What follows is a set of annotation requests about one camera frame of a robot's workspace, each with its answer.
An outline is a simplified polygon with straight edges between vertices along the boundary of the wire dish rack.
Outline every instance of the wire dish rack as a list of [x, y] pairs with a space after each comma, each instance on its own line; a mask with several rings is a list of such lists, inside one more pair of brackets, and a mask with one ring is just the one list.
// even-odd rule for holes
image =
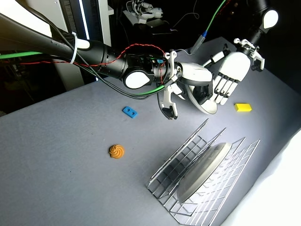
[[225, 131], [209, 142], [200, 135], [208, 119], [151, 177], [147, 188], [181, 225], [210, 226], [236, 184], [260, 140], [241, 148], [245, 137], [234, 142], [229, 153], [205, 183], [184, 203], [177, 200], [178, 184], [208, 148]]

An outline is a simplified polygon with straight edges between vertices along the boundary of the zip tie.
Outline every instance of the zip tie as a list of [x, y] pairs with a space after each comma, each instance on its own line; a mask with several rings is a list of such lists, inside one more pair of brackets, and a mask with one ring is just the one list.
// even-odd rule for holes
[[70, 64], [74, 63], [76, 53], [77, 53], [77, 40], [78, 40], [76, 33], [72, 32], [72, 34], [74, 35], [74, 38], [75, 38], [75, 44], [74, 44], [74, 52], [73, 52], [73, 56], [72, 56], [72, 60], [70, 61]]

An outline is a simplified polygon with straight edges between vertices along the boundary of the blue lego brick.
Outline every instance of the blue lego brick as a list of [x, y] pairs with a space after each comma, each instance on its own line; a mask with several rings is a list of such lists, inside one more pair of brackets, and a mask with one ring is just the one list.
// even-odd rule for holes
[[134, 109], [130, 108], [129, 106], [126, 106], [122, 111], [125, 114], [127, 114], [128, 116], [130, 116], [132, 119], [135, 118], [138, 115], [137, 111], [135, 111]]

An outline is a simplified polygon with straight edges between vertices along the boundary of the table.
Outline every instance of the table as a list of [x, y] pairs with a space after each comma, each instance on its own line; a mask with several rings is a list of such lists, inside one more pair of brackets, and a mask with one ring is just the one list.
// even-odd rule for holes
[[[234, 49], [218, 38], [194, 56], [179, 53], [177, 60], [201, 64], [224, 43]], [[220, 141], [246, 136], [247, 145], [261, 139], [216, 219], [219, 225], [301, 127], [301, 97], [267, 70], [249, 72], [216, 115], [198, 111], [190, 101], [173, 100], [179, 117], [169, 121], [156, 96], [133, 100], [94, 82], [1, 117], [0, 225], [178, 225], [146, 184], [207, 118], [201, 132], [205, 139], [225, 127]], [[237, 102], [250, 103], [253, 111], [237, 113]], [[138, 116], [125, 115], [125, 106]], [[110, 158], [113, 144], [125, 147], [123, 158]]]

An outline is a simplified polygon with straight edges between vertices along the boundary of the orange cookie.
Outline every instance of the orange cookie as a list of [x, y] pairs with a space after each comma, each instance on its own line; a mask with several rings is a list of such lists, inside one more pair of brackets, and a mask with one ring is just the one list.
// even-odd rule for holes
[[113, 145], [110, 147], [111, 158], [120, 159], [124, 155], [124, 147], [121, 145]]

